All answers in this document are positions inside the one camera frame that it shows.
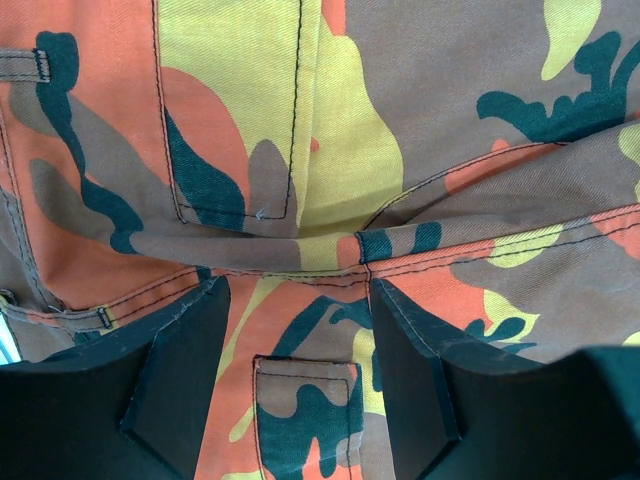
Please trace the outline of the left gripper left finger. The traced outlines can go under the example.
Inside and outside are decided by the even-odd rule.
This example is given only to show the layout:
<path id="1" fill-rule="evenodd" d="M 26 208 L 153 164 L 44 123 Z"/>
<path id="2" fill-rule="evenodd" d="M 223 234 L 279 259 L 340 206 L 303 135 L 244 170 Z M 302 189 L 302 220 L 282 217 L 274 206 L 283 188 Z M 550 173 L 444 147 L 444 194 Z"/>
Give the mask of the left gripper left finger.
<path id="1" fill-rule="evenodd" d="M 191 479 L 230 287 L 174 304 L 43 361 L 1 370 L 5 479 Z"/>

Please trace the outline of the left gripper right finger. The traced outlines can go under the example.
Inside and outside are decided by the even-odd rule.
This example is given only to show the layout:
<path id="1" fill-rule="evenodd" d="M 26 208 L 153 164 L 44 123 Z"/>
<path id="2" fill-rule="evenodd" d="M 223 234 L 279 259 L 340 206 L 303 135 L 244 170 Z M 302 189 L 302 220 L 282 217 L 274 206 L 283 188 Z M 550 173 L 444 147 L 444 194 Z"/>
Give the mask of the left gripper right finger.
<path id="1" fill-rule="evenodd" d="M 589 347 L 550 364 L 498 349 L 371 285 L 399 479 L 635 479 L 639 351 Z"/>

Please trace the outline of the orange camouflage trousers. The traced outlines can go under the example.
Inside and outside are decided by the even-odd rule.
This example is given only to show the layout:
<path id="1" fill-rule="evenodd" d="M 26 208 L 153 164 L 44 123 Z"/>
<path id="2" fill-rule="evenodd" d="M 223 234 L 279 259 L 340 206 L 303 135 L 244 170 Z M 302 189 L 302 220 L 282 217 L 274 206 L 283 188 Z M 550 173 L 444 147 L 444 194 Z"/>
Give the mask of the orange camouflage trousers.
<path id="1" fill-rule="evenodd" d="M 1 315 L 41 361 L 216 276 L 200 479 L 390 479 L 371 282 L 639 343 L 635 1 L 5 1 Z"/>

